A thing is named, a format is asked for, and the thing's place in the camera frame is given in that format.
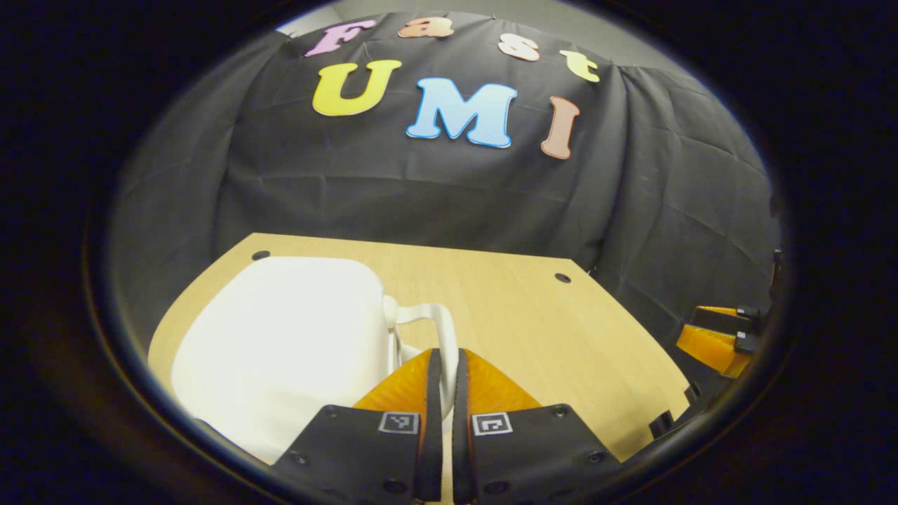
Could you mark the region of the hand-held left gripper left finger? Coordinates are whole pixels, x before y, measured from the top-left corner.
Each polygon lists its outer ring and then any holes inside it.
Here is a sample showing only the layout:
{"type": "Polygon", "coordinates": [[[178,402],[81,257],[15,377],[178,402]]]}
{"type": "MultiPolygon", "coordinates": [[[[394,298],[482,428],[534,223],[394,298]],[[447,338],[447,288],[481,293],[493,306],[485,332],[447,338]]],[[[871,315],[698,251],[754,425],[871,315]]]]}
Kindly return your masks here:
{"type": "Polygon", "coordinates": [[[326,503],[441,498],[441,353],[427,349],[356,405],[321,408],[273,470],[326,503]]]}

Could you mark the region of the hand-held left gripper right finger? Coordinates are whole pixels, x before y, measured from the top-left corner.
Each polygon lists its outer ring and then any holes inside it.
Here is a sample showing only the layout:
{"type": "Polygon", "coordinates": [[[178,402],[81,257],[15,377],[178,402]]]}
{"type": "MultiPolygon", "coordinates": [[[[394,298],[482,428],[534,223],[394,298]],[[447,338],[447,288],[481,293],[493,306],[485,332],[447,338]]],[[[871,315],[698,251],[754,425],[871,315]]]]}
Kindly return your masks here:
{"type": "Polygon", "coordinates": [[[452,465],[456,504],[583,504],[620,470],[572,406],[541,405],[469,349],[459,351],[452,465]]]}

